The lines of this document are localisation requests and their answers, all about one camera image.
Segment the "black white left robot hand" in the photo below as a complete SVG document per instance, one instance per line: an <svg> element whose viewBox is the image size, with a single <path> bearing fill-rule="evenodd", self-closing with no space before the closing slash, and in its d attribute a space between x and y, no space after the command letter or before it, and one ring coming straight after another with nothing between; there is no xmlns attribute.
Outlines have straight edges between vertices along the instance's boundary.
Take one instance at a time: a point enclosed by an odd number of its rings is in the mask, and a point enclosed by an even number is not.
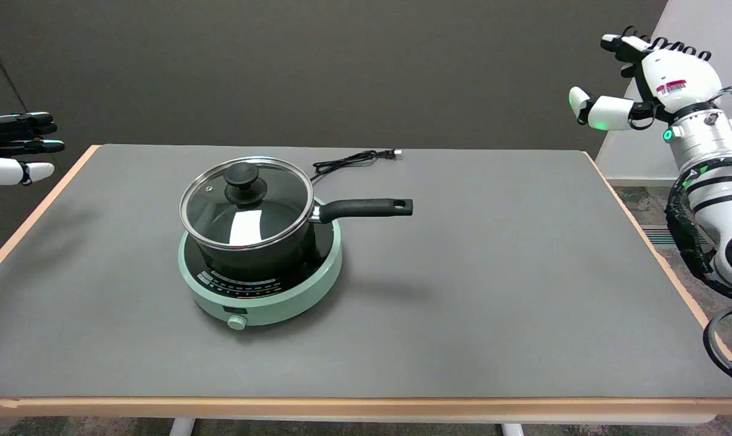
<svg viewBox="0 0 732 436"><path fill-rule="evenodd" d="M44 137L57 131L58 126L47 111L0 116L0 185L29 186L52 176L53 163L18 157L64 151L64 142Z"/></svg>

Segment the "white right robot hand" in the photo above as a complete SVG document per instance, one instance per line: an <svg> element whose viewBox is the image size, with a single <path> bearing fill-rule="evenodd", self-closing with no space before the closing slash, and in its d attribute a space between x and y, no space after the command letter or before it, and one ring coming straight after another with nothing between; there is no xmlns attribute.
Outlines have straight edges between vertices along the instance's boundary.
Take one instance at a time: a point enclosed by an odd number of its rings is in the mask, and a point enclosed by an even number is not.
<svg viewBox="0 0 732 436"><path fill-rule="evenodd" d="M627 27L621 34L605 34L601 47L624 63L623 78L634 80L640 99L590 96L579 87L568 101L577 123L602 131L645 130L654 121L671 124L684 110L704 110L722 88L707 53L684 52L682 42L659 37L648 41Z"/></svg>

